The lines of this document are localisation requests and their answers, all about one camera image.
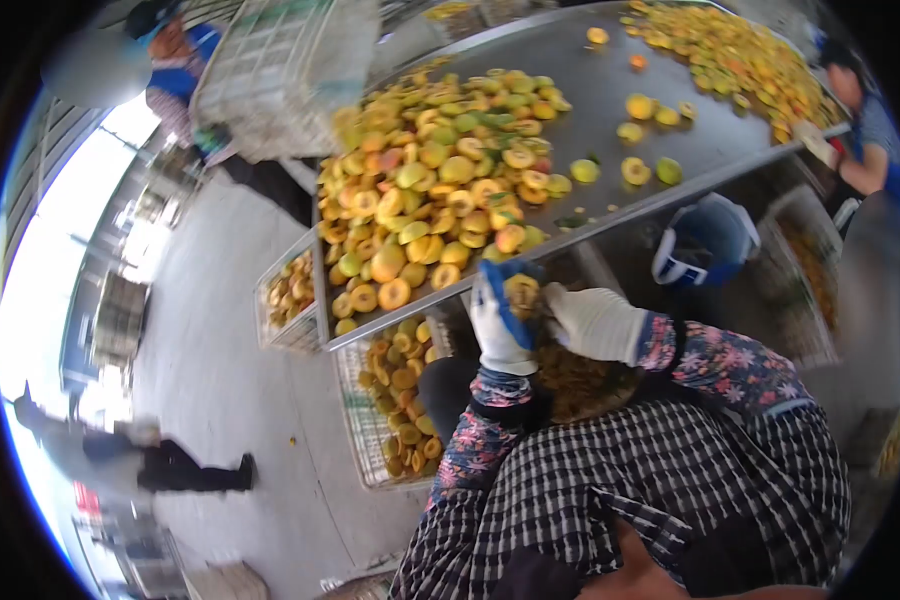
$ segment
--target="blue glove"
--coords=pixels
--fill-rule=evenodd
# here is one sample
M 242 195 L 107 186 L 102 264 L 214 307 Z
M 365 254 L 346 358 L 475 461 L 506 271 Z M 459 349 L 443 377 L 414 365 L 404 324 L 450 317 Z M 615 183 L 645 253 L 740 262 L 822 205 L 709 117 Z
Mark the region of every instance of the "blue glove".
M 534 323 L 514 316 L 504 294 L 504 282 L 518 273 L 535 279 L 542 276 L 540 267 L 519 258 L 499 264 L 480 261 L 470 321 L 480 344 L 480 364 L 492 371 L 526 377 L 538 369 L 532 356 L 537 330 Z

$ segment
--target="concrete floor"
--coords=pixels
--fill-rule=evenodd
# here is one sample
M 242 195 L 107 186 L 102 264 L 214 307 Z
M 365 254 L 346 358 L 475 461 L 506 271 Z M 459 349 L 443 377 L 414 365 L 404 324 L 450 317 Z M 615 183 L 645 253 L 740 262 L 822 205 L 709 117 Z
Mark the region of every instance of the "concrete floor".
M 188 563 L 245 560 L 281 599 L 402 551 L 426 498 L 360 486 L 332 355 L 257 345 L 255 283 L 303 233 L 217 174 L 170 236 L 133 380 L 135 413 L 158 416 L 199 461 L 254 453 L 252 492 L 165 495 L 154 510 Z

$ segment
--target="blue bucket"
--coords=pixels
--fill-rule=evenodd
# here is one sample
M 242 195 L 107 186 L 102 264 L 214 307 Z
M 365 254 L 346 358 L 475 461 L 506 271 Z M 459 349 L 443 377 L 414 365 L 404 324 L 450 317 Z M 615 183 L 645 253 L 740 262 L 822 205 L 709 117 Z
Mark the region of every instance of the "blue bucket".
M 760 250 L 760 235 L 747 210 L 720 194 L 707 194 L 676 211 L 653 256 L 653 280 L 661 285 L 720 285 Z

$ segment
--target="hair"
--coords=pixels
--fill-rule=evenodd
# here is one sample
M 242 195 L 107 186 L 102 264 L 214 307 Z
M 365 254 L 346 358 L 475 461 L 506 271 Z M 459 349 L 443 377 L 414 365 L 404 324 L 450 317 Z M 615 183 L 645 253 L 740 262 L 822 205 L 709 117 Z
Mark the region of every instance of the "hair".
M 828 38 L 826 42 L 823 42 L 823 48 L 820 50 L 817 63 L 824 69 L 829 68 L 831 65 L 849 69 L 857 76 L 857 82 L 860 84 L 860 89 L 864 90 L 867 87 L 867 79 L 864 77 L 863 61 L 861 61 L 856 54 L 853 54 L 851 49 L 843 42 L 833 38 Z

